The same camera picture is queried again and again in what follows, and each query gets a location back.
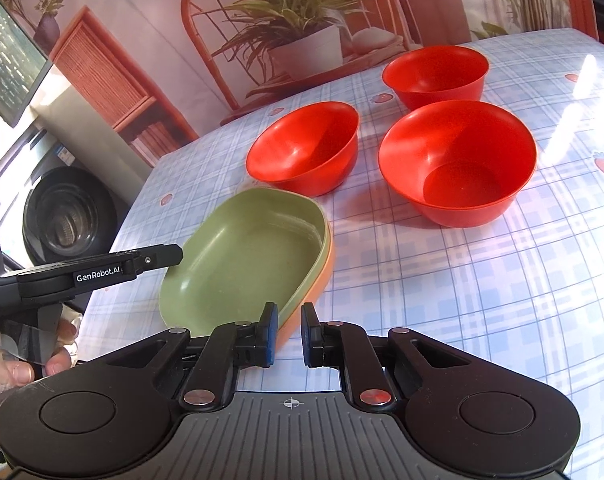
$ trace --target red plastic bowl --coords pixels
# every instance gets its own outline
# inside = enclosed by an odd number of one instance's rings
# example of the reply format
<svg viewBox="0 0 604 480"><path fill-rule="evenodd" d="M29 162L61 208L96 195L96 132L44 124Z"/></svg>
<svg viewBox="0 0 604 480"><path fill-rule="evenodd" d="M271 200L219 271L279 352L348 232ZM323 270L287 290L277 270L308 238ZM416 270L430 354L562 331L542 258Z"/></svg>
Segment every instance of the red plastic bowl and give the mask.
<svg viewBox="0 0 604 480"><path fill-rule="evenodd" d="M464 46L429 46L387 65L382 80L409 110L451 99L479 101L488 60Z"/></svg>
<svg viewBox="0 0 604 480"><path fill-rule="evenodd" d="M443 101L394 124L379 149L384 179L432 221L475 227L511 205L536 167L528 128L479 101Z"/></svg>
<svg viewBox="0 0 604 480"><path fill-rule="evenodd" d="M306 196L328 193L357 161L359 115L346 103L299 108L271 124L253 143L246 170L256 180Z"/></svg>

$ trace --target wooden cabinet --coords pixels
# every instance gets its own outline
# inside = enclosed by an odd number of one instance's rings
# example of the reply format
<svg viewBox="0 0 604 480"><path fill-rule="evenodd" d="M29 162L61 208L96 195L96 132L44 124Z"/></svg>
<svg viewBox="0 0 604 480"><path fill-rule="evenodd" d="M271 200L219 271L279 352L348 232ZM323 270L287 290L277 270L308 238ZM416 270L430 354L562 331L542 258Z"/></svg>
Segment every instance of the wooden cabinet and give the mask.
<svg viewBox="0 0 604 480"><path fill-rule="evenodd" d="M198 138L182 114L88 7L69 23L51 60L152 167Z"/></svg>

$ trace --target table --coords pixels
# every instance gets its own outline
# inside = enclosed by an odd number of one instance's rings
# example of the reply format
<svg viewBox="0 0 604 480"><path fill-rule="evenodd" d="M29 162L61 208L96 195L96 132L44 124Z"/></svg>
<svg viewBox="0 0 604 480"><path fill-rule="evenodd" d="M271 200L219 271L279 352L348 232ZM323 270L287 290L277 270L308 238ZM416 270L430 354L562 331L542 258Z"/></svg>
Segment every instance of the table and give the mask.
<svg viewBox="0 0 604 480"><path fill-rule="evenodd" d="M582 419L566 473L604 479L604 46L574 30L472 46L492 66L484 99L520 117L540 148L533 179L491 224L439 228L389 190L377 147L406 110L378 67L253 112L164 156L114 250L183 244L242 186L245 155L269 124L312 102L348 102L361 115L359 158L346 182L318 199L336 246L320 319L354 322L374 335L408 326L546 381L572 399ZM80 358L165 330L158 312L163 273L93 294ZM332 370L304 367L294 338L274 367L243 373L239 389L334 390L338 380Z"/></svg>

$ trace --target label sticker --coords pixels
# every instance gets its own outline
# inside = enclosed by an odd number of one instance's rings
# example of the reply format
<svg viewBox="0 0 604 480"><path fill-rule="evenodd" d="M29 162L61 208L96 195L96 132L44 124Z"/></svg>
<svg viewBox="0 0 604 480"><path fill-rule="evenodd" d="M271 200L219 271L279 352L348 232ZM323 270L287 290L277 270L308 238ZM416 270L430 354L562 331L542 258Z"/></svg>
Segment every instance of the label sticker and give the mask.
<svg viewBox="0 0 604 480"><path fill-rule="evenodd" d="M66 164L66 166L70 166L75 162L75 156L63 146L60 146L57 149L57 156L64 164Z"/></svg>

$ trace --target washing machine door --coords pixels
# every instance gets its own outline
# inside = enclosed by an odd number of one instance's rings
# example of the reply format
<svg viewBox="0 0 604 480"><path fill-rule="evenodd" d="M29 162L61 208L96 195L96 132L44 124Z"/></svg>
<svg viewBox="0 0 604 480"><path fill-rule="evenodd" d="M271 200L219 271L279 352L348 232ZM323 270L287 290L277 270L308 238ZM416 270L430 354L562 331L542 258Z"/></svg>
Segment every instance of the washing machine door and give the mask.
<svg viewBox="0 0 604 480"><path fill-rule="evenodd" d="M108 253L117 235L108 189L79 168L55 168L28 193L22 234L35 265Z"/></svg>

